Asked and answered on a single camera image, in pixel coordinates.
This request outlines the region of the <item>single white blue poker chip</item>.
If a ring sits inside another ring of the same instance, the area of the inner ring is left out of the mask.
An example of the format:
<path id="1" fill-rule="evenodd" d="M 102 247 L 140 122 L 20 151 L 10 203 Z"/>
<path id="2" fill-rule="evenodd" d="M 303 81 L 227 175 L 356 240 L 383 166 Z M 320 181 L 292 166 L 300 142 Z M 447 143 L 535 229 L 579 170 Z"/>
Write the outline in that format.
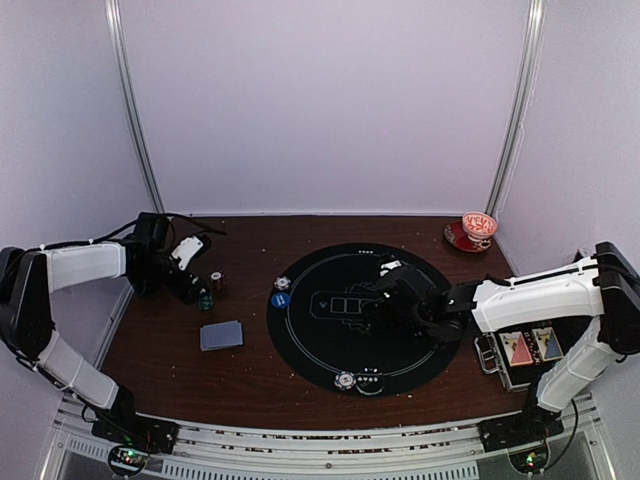
<path id="1" fill-rule="evenodd" d="M 287 276 L 279 276 L 274 280 L 274 287 L 278 291 L 286 291 L 291 287 L 291 279 Z"/>

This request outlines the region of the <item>brown 100 poker chip stack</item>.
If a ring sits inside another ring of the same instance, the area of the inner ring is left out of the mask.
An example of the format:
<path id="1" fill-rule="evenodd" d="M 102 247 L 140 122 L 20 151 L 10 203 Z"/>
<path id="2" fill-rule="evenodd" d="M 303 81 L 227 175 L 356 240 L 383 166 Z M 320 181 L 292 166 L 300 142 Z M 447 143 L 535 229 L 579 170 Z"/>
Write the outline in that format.
<path id="1" fill-rule="evenodd" d="M 220 292 L 226 289 L 226 277 L 222 271 L 213 271 L 208 280 L 212 292 Z"/>

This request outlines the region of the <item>blue small blind button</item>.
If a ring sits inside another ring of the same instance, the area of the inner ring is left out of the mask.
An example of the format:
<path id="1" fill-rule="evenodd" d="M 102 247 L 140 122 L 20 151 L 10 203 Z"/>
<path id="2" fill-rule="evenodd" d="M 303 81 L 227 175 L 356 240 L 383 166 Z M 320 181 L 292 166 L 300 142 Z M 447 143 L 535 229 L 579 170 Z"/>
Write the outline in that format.
<path id="1" fill-rule="evenodd" d="M 291 297 L 286 292 L 278 292 L 271 297 L 270 303 L 274 308 L 286 309 L 291 302 Z"/>

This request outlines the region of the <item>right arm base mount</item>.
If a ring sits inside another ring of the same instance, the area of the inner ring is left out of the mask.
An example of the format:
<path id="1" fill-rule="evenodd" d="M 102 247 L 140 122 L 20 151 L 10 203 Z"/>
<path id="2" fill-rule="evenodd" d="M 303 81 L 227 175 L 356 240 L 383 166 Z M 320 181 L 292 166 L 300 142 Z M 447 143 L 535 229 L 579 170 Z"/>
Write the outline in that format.
<path id="1" fill-rule="evenodd" d="M 550 463 L 548 440 L 564 432 L 559 413 L 530 407 L 520 413 L 481 421 L 485 452 L 507 449 L 511 466 L 522 474 L 541 473 Z"/>

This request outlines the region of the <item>clear round dealer button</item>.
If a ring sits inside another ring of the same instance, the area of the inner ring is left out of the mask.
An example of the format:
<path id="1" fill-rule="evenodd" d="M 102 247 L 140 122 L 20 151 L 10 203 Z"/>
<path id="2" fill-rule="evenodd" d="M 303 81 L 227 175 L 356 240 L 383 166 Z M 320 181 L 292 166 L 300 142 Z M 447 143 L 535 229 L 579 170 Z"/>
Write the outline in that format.
<path id="1" fill-rule="evenodd" d="M 363 368 L 355 374 L 355 387 L 364 396 L 381 395 L 385 387 L 384 375 L 378 368 Z"/>

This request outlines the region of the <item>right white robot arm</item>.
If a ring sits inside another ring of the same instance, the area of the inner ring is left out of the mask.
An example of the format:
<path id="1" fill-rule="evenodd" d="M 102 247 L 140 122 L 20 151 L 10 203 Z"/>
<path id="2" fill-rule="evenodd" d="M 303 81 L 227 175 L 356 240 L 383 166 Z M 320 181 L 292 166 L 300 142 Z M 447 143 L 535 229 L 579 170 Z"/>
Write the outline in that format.
<path id="1" fill-rule="evenodd" d="M 623 356 L 639 352 L 639 275 L 611 242 L 564 267 L 524 277 L 486 277 L 448 289 L 428 286 L 418 269 L 392 260 L 380 267 L 375 297 L 362 311 L 374 332 L 422 335 L 438 343 L 460 341 L 521 324 L 587 317 L 582 336 L 537 383 L 535 402 L 513 419 L 519 440 L 535 440 L 551 413 Z"/>

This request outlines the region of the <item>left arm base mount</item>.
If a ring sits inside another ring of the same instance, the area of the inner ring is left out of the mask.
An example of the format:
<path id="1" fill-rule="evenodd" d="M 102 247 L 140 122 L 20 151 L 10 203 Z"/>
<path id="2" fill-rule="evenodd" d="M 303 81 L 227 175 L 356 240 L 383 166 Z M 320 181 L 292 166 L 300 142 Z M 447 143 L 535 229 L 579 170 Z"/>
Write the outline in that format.
<path id="1" fill-rule="evenodd" d="M 179 425 L 168 420 L 133 415 L 133 422 L 117 419 L 106 411 L 90 407 L 93 436 L 114 443 L 107 453 L 111 472 L 130 479 L 143 472 L 154 455 L 171 454 L 177 441 Z"/>

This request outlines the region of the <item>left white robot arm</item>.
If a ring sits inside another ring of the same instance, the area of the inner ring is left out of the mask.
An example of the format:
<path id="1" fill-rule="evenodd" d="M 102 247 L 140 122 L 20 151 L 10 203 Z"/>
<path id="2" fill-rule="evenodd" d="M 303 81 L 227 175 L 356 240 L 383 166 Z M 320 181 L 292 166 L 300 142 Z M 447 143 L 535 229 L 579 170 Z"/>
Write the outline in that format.
<path id="1" fill-rule="evenodd" d="M 196 222 L 194 233 L 170 241 L 177 218 L 143 212 L 103 237 L 1 252 L 2 341 L 28 369 L 105 414 L 106 429 L 123 444 L 144 433 L 133 394 L 64 336 L 72 327 L 82 337 L 96 332 L 96 320 L 83 315 L 91 307 L 104 312 L 100 294 L 119 287 L 139 297 L 166 289 L 185 304 L 209 295 L 190 266 L 210 248 L 214 231 Z"/>

